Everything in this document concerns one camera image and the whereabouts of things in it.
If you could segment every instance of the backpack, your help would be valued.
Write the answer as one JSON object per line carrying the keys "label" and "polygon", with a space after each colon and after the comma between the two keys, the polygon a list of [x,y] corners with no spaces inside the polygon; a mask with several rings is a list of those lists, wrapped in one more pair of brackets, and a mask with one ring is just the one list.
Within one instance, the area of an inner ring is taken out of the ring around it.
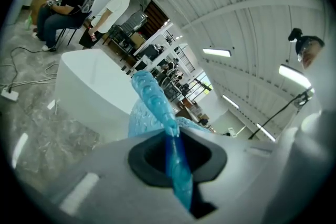
{"label": "backpack", "polygon": [[85,0],[83,5],[82,6],[78,5],[78,7],[80,8],[82,13],[89,13],[92,9],[94,2],[95,0]]}

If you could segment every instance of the shoe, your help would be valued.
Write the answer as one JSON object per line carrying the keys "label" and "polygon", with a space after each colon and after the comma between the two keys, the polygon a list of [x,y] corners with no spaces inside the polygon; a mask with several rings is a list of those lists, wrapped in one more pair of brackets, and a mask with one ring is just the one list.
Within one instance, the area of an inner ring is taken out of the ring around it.
{"label": "shoe", "polygon": [[33,33],[31,36],[39,41],[44,41],[37,36],[37,33]]}
{"label": "shoe", "polygon": [[44,45],[43,47],[42,47],[42,50],[43,51],[49,51],[51,48],[49,48],[47,45]]}

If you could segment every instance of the concrete floor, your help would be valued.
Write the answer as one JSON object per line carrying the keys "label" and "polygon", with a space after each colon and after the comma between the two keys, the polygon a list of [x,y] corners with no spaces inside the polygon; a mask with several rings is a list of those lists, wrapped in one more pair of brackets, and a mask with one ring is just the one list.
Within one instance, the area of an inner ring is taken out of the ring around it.
{"label": "concrete floor", "polygon": [[[27,17],[28,11],[24,10],[15,25],[3,29],[0,65],[12,63],[10,51],[17,46],[38,51],[44,45],[44,42],[32,38],[33,26],[29,31],[25,29],[24,21]],[[18,70],[15,81],[37,81],[55,77],[46,75],[45,69],[53,63],[58,63],[64,52],[82,49],[78,41],[84,30],[84,27],[77,30],[67,47],[71,30],[56,52],[31,54],[16,49],[13,52]],[[121,67],[125,64],[120,62],[120,57],[109,47],[102,45],[102,41],[99,41],[95,48],[101,48]],[[53,66],[48,72],[57,72],[57,66]],[[10,83],[14,75],[13,67],[0,67],[0,84]],[[4,122],[1,137],[4,151],[11,161],[19,138],[23,133],[28,135],[15,172],[18,178],[42,193],[47,184],[62,170],[79,161],[105,141],[104,137],[72,119],[62,109],[58,109],[55,114],[55,109],[47,108],[53,100],[54,86],[55,84],[49,83],[16,87],[13,90],[19,93],[17,102],[0,97],[0,111]]]}

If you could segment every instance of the ceiling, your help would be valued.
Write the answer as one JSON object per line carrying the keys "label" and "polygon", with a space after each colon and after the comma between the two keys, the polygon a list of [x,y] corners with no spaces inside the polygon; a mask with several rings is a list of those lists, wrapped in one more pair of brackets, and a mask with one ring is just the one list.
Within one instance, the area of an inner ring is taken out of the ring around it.
{"label": "ceiling", "polygon": [[[281,64],[302,71],[287,39],[292,28],[322,39],[329,33],[325,0],[154,1],[180,27],[217,95],[236,102],[239,110],[227,103],[229,109],[253,130],[304,90],[278,73]],[[229,49],[232,57],[203,48]],[[291,105],[265,128],[276,137],[296,111]]]}

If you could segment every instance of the blue jeans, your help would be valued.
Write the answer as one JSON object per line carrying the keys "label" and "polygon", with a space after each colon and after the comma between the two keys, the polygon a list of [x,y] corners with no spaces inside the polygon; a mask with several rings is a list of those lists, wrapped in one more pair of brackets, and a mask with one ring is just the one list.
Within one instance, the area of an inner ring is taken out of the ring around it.
{"label": "blue jeans", "polygon": [[46,42],[49,48],[56,46],[56,30],[79,27],[82,25],[83,16],[76,17],[56,13],[48,5],[41,7],[37,15],[37,37]]}

